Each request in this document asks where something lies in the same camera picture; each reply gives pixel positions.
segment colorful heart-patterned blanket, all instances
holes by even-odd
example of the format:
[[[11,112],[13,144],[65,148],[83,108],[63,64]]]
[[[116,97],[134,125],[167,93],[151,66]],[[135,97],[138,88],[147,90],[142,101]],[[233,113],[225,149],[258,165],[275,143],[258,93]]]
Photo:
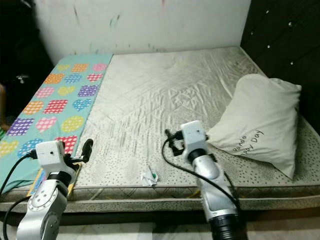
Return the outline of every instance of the colorful heart-patterned blanket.
[[[112,54],[72,55],[59,61],[0,141],[0,186],[19,158],[36,144],[61,140],[74,155]],[[31,184],[37,160],[24,160],[4,192]]]

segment floor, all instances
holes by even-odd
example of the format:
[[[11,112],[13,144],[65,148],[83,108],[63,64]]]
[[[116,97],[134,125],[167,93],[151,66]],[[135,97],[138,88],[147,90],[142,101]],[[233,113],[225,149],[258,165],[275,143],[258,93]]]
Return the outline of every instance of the floor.
[[[320,217],[247,224],[249,240],[320,240]],[[10,240],[16,227],[8,225]],[[156,225],[151,222],[61,226],[58,240],[211,240],[206,224]]]

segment white wall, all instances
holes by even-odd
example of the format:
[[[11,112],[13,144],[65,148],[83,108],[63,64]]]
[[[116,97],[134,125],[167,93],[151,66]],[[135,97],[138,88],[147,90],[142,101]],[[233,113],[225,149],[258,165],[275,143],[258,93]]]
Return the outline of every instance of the white wall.
[[[54,64],[69,54],[239,46],[251,0],[35,0]]]

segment pillow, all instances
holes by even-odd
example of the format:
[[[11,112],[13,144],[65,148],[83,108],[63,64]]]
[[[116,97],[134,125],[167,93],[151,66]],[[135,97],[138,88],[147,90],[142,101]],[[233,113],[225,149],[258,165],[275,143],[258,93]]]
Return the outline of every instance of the pillow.
[[[229,154],[268,162],[293,178],[301,86],[259,74],[243,76],[208,142]]]

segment gray speckled mattress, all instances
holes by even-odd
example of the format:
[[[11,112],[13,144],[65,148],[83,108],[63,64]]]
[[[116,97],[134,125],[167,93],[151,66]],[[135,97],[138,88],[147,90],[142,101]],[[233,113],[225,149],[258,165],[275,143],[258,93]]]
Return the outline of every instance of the gray speckled mattress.
[[[91,159],[79,174],[66,212],[202,209],[194,194],[196,179],[161,158],[164,130],[200,120],[208,131],[225,111],[237,81],[252,73],[263,74],[240,47],[113,56],[80,138],[80,146],[94,140]],[[320,138],[302,117],[297,140],[293,180],[269,163],[210,147],[244,210],[320,207]],[[190,168],[180,157],[171,160]],[[148,165],[159,175],[154,188],[142,187],[140,174]],[[9,192],[1,210],[27,190]]]

